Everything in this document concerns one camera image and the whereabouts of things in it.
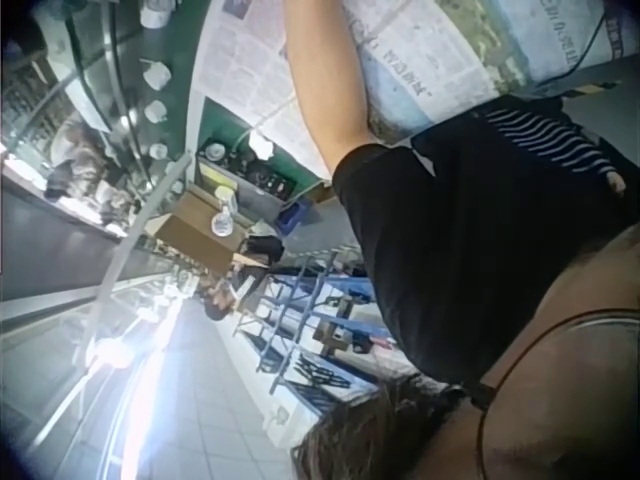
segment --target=tiled floor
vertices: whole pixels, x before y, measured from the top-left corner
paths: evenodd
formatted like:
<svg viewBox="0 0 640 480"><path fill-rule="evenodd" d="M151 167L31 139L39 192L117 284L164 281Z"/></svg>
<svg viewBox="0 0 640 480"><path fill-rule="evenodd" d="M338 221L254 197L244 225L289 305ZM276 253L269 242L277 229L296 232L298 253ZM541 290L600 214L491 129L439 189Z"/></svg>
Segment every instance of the tiled floor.
<svg viewBox="0 0 640 480"><path fill-rule="evenodd" d="M187 301L167 349L140 478L289 480L288 453L262 423L215 326Z"/></svg>

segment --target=woman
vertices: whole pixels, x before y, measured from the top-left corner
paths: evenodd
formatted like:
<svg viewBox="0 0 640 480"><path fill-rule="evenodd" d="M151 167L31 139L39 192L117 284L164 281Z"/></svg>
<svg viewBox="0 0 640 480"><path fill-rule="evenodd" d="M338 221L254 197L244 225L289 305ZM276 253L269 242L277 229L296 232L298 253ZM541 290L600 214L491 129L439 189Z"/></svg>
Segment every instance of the woman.
<svg viewBox="0 0 640 480"><path fill-rule="evenodd" d="M419 370L456 385L402 380L338 407L294 451L298 478L634 475L637 326L536 342L572 317L637 325L637 167L507 99L421 138L432 176L374 143L341 2L285 11L300 108L384 321Z"/></svg>

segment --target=black shirt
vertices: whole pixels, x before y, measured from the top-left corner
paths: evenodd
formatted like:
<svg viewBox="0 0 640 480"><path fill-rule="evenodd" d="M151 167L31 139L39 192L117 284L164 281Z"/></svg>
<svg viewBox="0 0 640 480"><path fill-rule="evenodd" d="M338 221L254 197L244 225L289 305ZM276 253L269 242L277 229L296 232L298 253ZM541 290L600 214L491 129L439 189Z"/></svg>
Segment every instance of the black shirt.
<svg viewBox="0 0 640 480"><path fill-rule="evenodd" d="M365 145L334 187L409 360L440 381L473 382L585 246L640 220L638 169L611 159L628 186L621 200L600 176L542 162L473 113L421 142L435 177L408 148Z"/></svg>

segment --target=striped shirt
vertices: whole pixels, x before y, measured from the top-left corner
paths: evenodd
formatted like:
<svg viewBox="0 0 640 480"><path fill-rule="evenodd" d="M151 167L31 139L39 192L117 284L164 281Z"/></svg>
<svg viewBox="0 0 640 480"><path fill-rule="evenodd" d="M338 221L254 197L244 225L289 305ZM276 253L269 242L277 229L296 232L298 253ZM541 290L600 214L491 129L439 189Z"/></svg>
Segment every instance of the striped shirt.
<svg viewBox="0 0 640 480"><path fill-rule="evenodd" d="M615 171L578 125L514 109L494 110L482 117L517 147L574 173L606 175Z"/></svg>

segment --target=newspaper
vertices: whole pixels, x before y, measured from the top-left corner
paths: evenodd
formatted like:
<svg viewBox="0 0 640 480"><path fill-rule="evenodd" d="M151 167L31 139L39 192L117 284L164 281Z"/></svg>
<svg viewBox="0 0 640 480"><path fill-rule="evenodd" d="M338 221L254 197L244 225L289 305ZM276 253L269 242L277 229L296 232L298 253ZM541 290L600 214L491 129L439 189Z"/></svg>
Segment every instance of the newspaper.
<svg viewBox="0 0 640 480"><path fill-rule="evenodd" d="M283 0L211 0L193 88L329 179L295 99ZM501 94L638 51L601 0L344 0L370 102L394 145Z"/></svg>

